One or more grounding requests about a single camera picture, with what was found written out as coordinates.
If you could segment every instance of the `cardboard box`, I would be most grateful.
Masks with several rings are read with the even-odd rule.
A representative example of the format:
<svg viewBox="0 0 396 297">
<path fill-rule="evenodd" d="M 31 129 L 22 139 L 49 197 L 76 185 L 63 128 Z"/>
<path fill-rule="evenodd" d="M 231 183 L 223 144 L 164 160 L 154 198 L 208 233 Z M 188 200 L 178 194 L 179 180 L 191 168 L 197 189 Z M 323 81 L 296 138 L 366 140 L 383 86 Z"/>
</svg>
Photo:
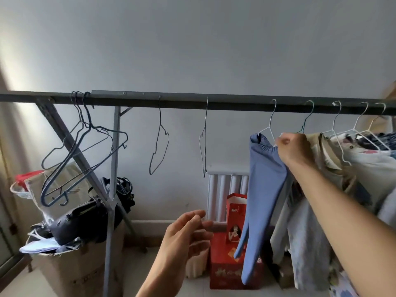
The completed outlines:
<svg viewBox="0 0 396 297">
<path fill-rule="evenodd" d="M 210 288 L 212 290 L 257 290 L 263 283 L 263 261 L 259 257 L 252 279 L 242 283 L 242 268 L 245 250 L 239 259 L 234 259 L 237 244 L 226 243 L 226 232 L 216 232 L 210 247 Z"/>
<path fill-rule="evenodd" d="M 227 243 L 239 243 L 245 222 L 247 198 L 247 195 L 237 193 L 227 196 Z"/>
<path fill-rule="evenodd" d="M 122 247 L 124 222 L 112 240 L 112 271 L 109 296 L 123 295 Z M 58 297 L 102 297 L 106 241 L 88 243 L 80 249 L 60 254 L 33 255 L 39 269 Z"/>
</svg>

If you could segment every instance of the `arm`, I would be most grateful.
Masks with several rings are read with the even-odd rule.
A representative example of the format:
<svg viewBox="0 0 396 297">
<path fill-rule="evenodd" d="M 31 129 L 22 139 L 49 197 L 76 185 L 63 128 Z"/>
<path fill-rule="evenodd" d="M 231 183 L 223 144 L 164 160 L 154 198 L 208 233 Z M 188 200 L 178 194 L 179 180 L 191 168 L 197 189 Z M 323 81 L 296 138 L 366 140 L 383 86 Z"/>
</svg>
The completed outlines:
<svg viewBox="0 0 396 297">
<path fill-rule="evenodd" d="M 210 220 L 201 221 L 204 210 L 191 211 L 181 215 L 166 229 L 160 250 L 136 297 L 174 297 L 179 292 L 186 277 L 187 260 L 209 248 L 207 241 L 213 237 L 208 229 L 213 225 Z"/>
<path fill-rule="evenodd" d="M 320 173 L 303 134 L 283 134 L 277 145 L 358 293 L 396 296 L 393 229 Z"/>
</svg>

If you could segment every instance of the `left hand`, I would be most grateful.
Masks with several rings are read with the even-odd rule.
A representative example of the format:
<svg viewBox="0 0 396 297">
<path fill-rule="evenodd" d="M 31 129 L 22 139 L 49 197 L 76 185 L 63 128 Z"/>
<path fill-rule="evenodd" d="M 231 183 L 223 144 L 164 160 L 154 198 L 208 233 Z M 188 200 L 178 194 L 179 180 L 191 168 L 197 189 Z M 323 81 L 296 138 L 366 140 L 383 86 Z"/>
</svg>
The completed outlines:
<svg viewBox="0 0 396 297">
<path fill-rule="evenodd" d="M 213 221 L 201 221 L 204 210 L 190 211 L 182 214 L 168 226 L 160 250 L 151 270 L 137 296 L 175 296 L 186 276 L 187 260 L 209 248 L 208 241 L 213 237 L 209 231 L 195 232 L 198 229 L 208 230 Z"/>
</svg>

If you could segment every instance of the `right hand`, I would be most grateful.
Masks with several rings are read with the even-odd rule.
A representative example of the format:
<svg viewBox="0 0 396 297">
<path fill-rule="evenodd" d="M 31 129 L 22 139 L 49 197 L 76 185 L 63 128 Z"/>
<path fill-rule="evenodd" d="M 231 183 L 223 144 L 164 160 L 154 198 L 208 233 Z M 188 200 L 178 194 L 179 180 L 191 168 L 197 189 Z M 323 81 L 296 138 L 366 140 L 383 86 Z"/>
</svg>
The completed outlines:
<svg viewBox="0 0 396 297">
<path fill-rule="evenodd" d="M 283 133 L 276 138 L 275 142 L 278 146 L 280 159 L 289 169 L 301 165 L 316 167 L 311 144 L 306 139 L 305 134 Z"/>
</svg>

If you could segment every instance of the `white wall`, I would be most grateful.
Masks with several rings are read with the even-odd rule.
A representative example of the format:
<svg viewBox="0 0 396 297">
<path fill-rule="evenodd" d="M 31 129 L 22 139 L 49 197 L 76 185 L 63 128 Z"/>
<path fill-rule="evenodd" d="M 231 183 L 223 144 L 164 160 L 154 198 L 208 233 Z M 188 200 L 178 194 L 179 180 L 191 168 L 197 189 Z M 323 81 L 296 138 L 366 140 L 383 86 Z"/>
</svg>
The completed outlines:
<svg viewBox="0 0 396 297">
<path fill-rule="evenodd" d="M 0 59 L 15 90 L 375 98 L 396 77 L 395 9 L 396 0 L 0 0 Z M 74 107 L 57 108 L 71 127 Z M 91 114 L 96 124 L 111 127 L 112 111 L 96 107 Z M 133 219 L 174 219 L 206 208 L 198 147 L 204 115 L 162 111 L 171 141 L 153 176 L 148 166 L 158 109 L 134 108 L 123 116 L 130 140 L 120 151 L 119 175 L 134 184 Z M 60 141 L 35 105 L 20 104 L 14 116 L 28 167 L 38 169 Z M 248 165 L 248 137 L 268 118 L 209 111 L 208 164 Z M 353 119 L 340 117 L 338 129 L 350 128 Z M 273 129 L 297 131 L 303 120 L 304 114 L 276 113 Z M 331 121 L 313 115 L 306 131 L 328 130 Z M 84 145 L 98 139 L 92 134 Z M 90 163 L 109 146 L 89 151 Z M 108 175 L 109 167 L 98 175 Z"/>
</svg>

